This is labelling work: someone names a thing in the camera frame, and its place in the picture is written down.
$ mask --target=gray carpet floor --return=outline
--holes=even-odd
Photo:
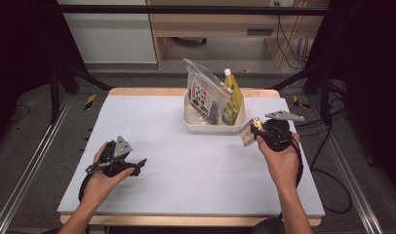
[[[205,59],[194,58],[193,54],[190,55],[187,52],[184,55],[188,56],[189,59],[195,59],[199,63]],[[166,62],[170,64],[168,67],[178,64],[178,58],[177,55],[166,54]],[[227,59],[221,64],[218,63],[219,66],[214,63],[211,69],[215,73],[221,72],[222,67],[228,67],[230,64],[232,64],[232,61]],[[234,63],[234,65],[237,68],[240,67],[237,63]],[[178,69],[165,68],[168,70],[163,69],[158,72],[144,71],[136,74],[114,72],[108,76],[102,73],[97,75],[105,83],[118,87],[186,87],[185,71],[179,72],[184,69],[183,64],[180,63],[178,66],[180,66]],[[236,78],[243,88],[270,87],[292,74],[291,70],[265,74],[248,67],[243,65],[240,70],[252,70],[251,72],[237,72],[236,74]],[[72,95],[70,108],[10,223],[10,230],[15,231],[19,228],[25,230],[27,228],[29,233],[33,233],[32,230],[61,226],[57,213],[59,200],[73,176],[102,103],[107,96],[106,91],[101,91],[79,78],[77,78],[77,81],[80,90],[78,94]],[[86,101],[91,94],[97,95],[94,104],[90,110],[84,110]],[[318,101],[319,95],[304,96],[298,84],[281,91],[280,95],[286,99],[291,112],[304,116],[306,122],[318,119],[311,108],[305,109],[294,106],[293,97],[297,96],[300,103],[313,105],[314,103],[311,103],[311,101]],[[70,95],[61,91],[60,96],[63,98]],[[49,127],[51,117],[49,86],[45,85],[23,94],[18,103],[19,106],[12,118],[14,123],[7,126],[0,141],[0,211],[4,208],[34,150]],[[333,104],[332,111],[335,112],[342,108],[342,101],[337,100]],[[325,133],[320,133],[321,131],[321,125],[306,130],[298,130],[298,133],[302,135],[301,143],[309,163],[311,163],[324,139]],[[348,165],[357,177],[383,233],[396,233],[396,190],[385,171],[383,168],[368,165],[366,150],[362,146],[351,121],[342,115],[335,116],[332,133]],[[326,171],[341,180],[333,151],[328,144],[325,144],[320,153],[315,168]],[[337,211],[344,210],[347,207],[348,197],[339,184],[328,176],[319,173],[313,173],[313,177],[326,207]],[[321,225],[315,228],[316,233],[368,233],[356,209],[357,207],[353,206],[345,214],[337,214],[325,209],[326,215],[323,217]]]

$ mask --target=person's right hand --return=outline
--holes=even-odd
[[[298,145],[299,135],[293,133],[293,139]],[[278,189],[285,189],[288,186],[296,187],[298,158],[296,150],[289,146],[285,150],[275,152],[271,150],[261,136],[257,136],[258,149],[267,161],[271,178]]]

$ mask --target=cabinet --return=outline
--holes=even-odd
[[[148,5],[179,6],[271,6],[273,0],[147,0]],[[327,7],[329,0],[294,0],[292,7]],[[282,16],[283,33],[278,33],[277,16],[252,15],[149,15],[158,66],[161,67],[167,37],[264,37],[274,64],[281,68],[284,55],[295,38],[314,39],[323,17]]]

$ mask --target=clear plastic package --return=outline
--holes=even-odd
[[[187,88],[191,105],[210,124],[218,124],[232,90],[205,66],[187,58],[183,60],[187,63]]]

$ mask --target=floor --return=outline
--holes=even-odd
[[[118,87],[185,87],[185,63],[181,60],[188,58],[207,66],[219,75],[225,68],[231,68],[243,88],[268,88],[298,71],[287,64],[279,70],[274,68],[262,39],[209,38],[205,45],[196,41],[172,39],[167,47],[161,70],[156,67],[139,69],[139,66],[135,65],[135,68],[125,67],[123,70],[107,73],[94,67],[93,75],[109,85]],[[290,57],[289,61],[291,65],[297,64]],[[7,226],[3,227],[8,230],[6,233],[41,233],[42,230],[61,226],[57,213],[59,200],[79,162],[101,104],[107,96],[107,92],[97,89],[92,84],[80,78],[77,78],[77,81],[80,86],[78,94],[71,96],[61,91],[61,100],[69,101],[69,108],[56,135],[50,138],[45,152],[36,152],[36,149],[39,148],[46,131],[51,128],[50,87],[43,86],[29,91],[19,99],[19,107],[12,118],[13,123],[7,126],[0,142],[0,215],[10,196],[14,195],[12,192],[19,188],[18,183],[22,181],[23,173],[29,169],[29,162],[34,162],[33,156],[36,153],[43,153],[45,156],[38,161],[39,167],[32,175],[32,180],[28,184],[20,184],[25,185],[26,189],[22,194],[16,194],[19,195],[15,199],[18,202],[12,206],[15,212],[8,214],[9,223],[5,223]],[[307,121],[315,121],[319,119],[315,109],[315,106],[319,106],[319,95],[305,96],[300,90],[302,84],[302,80],[295,82],[280,91],[280,95],[286,99],[293,113],[304,116]],[[90,111],[84,111],[83,107],[91,94],[97,94],[96,101]],[[294,105],[294,96],[301,105]],[[347,162],[360,189],[350,191],[356,195],[353,197],[353,207],[343,211],[349,206],[344,185],[320,172],[313,172],[316,186],[326,207],[326,215],[315,231],[396,233],[396,191],[382,168],[368,165],[366,149],[363,148],[355,127],[349,121],[346,115],[348,113],[343,110],[343,102],[338,98],[337,94],[331,94],[331,99],[335,100],[332,108],[335,114],[332,134],[319,154],[315,168],[333,175],[341,184],[346,184],[346,174],[340,171],[338,156],[335,156],[341,152],[341,157]],[[324,140],[324,129],[328,127],[319,123],[297,130],[302,135],[303,150],[309,163]],[[358,203],[363,202],[363,199],[360,199],[362,195],[365,205]],[[375,225],[364,222],[366,211],[372,212],[373,215],[369,215],[368,218],[374,217]]]

